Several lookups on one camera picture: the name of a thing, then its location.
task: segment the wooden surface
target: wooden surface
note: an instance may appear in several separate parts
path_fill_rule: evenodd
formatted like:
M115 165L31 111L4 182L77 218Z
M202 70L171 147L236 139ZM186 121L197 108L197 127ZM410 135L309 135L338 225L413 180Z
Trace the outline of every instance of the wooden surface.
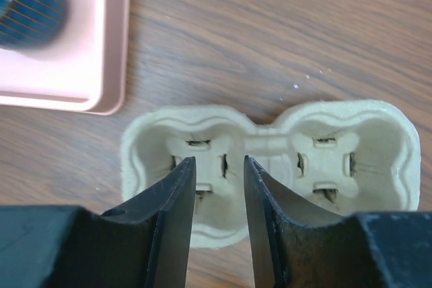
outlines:
M306 100L376 98L417 126L432 209L432 0L132 0L130 17L119 113L0 107L2 204L120 203L120 136L163 105L269 123ZM254 287L248 242L192 250L187 287Z

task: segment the molded pulp tray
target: molded pulp tray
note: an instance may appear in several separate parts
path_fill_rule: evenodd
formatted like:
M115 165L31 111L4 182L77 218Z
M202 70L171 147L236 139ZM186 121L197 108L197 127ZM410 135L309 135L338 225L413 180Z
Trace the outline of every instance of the molded pulp tray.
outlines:
M43 49L0 49L0 105L99 115L124 101L129 0L69 0L59 38Z
M165 107L138 118L121 148L123 199L196 157L193 248L228 246L248 234L245 155L310 202L346 216L416 210L420 140L394 106L376 100L307 103L271 125L224 106ZM304 224L314 215L303 214Z

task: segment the dark blue ribbed object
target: dark blue ribbed object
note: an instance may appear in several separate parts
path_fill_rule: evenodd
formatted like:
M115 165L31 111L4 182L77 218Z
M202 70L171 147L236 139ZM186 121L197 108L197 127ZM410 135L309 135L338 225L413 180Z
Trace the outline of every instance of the dark blue ribbed object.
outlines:
M0 0L0 47L44 45L61 30L66 9L66 0Z

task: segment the brown tabletop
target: brown tabletop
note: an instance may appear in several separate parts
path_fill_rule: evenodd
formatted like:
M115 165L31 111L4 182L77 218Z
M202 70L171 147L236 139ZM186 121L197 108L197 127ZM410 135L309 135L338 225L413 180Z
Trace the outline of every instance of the brown tabletop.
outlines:
M432 0L132 0L129 46L115 115L0 107L0 203L120 203L120 136L164 105L269 123L307 100L375 98L417 127L432 208ZM187 287L254 287L249 243L192 250Z

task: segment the wood grain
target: wood grain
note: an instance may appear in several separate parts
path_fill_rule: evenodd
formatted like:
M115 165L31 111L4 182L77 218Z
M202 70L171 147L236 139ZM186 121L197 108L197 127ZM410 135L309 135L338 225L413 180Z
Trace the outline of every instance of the wood grain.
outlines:
M306 100L401 108L432 209L432 0L132 0L128 97L110 117L0 107L0 202L120 202L118 148L164 105L230 105L257 123ZM246 241L192 250L187 287L254 287Z

